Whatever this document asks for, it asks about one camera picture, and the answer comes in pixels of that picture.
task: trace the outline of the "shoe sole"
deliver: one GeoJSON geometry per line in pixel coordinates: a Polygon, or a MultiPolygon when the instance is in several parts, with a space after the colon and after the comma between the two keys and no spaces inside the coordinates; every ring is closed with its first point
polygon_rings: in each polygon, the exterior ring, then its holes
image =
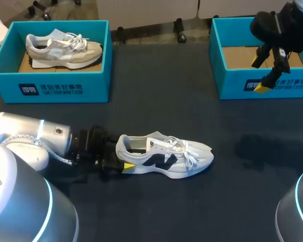
{"type": "Polygon", "coordinates": [[[195,174],[205,170],[210,164],[211,164],[211,162],[200,169],[192,170],[192,171],[189,171],[186,173],[177,173],[177,172],[160,169],[160,168],[157,168],[154,166],[144,166],[144,165],[135,164],[134,168],[129,169],[128,171],[123,172],[123,173],[124,174],[145,174],[145,173],[149,173],[149,172],[158,172],[158,173],[162,173],[162,174],[166,175],[167,177],[169,177],[171,179],[181,179],[181,178],[186,178],[186,177],[195,175],[195,174]]]}
{"type": "Polygon", "coordinates": [[[44,68],[53,68],[53,67],[66,67],[68,69],[81,69],[86,66],[89,66],[90,64],[96,62],[101,55],[98,57],[91,59],[87,62],[83,63],[68,63],[68,62],[63,62],[61,60],[41,60],[41,59],[32,59],[31,60],[31,67],[37,68],[37,69],[44,69],[44,68]]]}

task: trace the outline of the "sneaker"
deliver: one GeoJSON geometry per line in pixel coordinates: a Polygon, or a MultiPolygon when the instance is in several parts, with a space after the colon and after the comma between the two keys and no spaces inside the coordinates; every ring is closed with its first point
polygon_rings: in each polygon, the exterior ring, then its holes
{"type": "Polygon", "coordinates": [[[122,135],[116,145],[118,159],[135,165],[124,173],[155,171],[173,179],[188,177],[207,168],[214,158],[211,150],[205,144],[159,132],[142,137],[122,135]]]}
{"type": "Polygon", "coordinates": [[[87,41],[82,35],[55,29],[50,35],[38,37],[28,34],[26,49],[33,68],[67,67],[80,69],[97,61],[103,46],[87,41]]]}

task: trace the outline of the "beige sneaker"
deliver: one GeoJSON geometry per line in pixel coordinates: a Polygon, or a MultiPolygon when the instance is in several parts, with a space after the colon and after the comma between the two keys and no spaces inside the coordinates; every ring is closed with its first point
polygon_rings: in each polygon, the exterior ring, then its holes
{"type": "Polygon", "coordinates": [[[97,61],[103,46],[87,41],[82,35],[63,33],[55,29],[50,35],[38,37],[28,34],[26,49],[33,68],[67,67],[80,69],[97,61]]]}

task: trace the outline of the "white shoelace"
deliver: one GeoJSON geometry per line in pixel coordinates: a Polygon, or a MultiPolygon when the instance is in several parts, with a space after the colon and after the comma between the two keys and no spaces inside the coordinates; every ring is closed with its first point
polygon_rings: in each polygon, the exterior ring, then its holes
{"type": "Polygon", "coordinates": [[[199,155],[188,148],[188,142],[185,140],[180,140],[174,136],[169,136],[169,139],[166,140],[170,144],[170,150],[168,150],[168,154],[178,154],[184,155],[185,164],[188,168],[192,168],[195,164],[197,164],[197,158],[199,155]],[[181,148],[175,147],[176,144],[180,144],[181,148]]]}
{"type": "Polygon", "coordinates": [[[83,38],[81,34],[76,35],[74,33],[66,33],[66,35],[71,37],[69,40],[71,42],[64,45],[65,48],[72,46],[73,48],[71,49],[71,52],[75,50],[86,50],[88,38],[83,38]]]}

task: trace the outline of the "blue box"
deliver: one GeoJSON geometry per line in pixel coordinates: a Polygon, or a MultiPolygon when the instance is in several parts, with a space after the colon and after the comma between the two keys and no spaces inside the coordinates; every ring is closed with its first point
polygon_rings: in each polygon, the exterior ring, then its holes
{"type": "Polygon", "coordinates": [[[14,22],[0,47],[0,95],[5,103],[107,102],[111,66],[112,41],[108,21],[14,22]],[[89,41],[101,43],[104,46],[101,71],[18,73],[26,52],[26,36],[47,36],[54,29],[82,34],[89,41]],[[54,91],[51,89],[54,85],[63,85],[67,89],[54,91]],[[31,88],[32,92],[22,92],[23,87],[31,88]]]}
{"type": "MultiPolygon", "coordinates": [[[[271,68],[255,69],[250,67],[251,63],[249,69],[227,68],[223,47],[263,45],[250,32],[252,20],[218,18],[212,21],[209,54],[220,99],[303,97],[303,68],[291,68],[290,74],[283,73],[275,89],[263,94],[253,92],[253,89],[271,68]]],[[[299,56],[303,63],[303,52],[299,56]]]]}

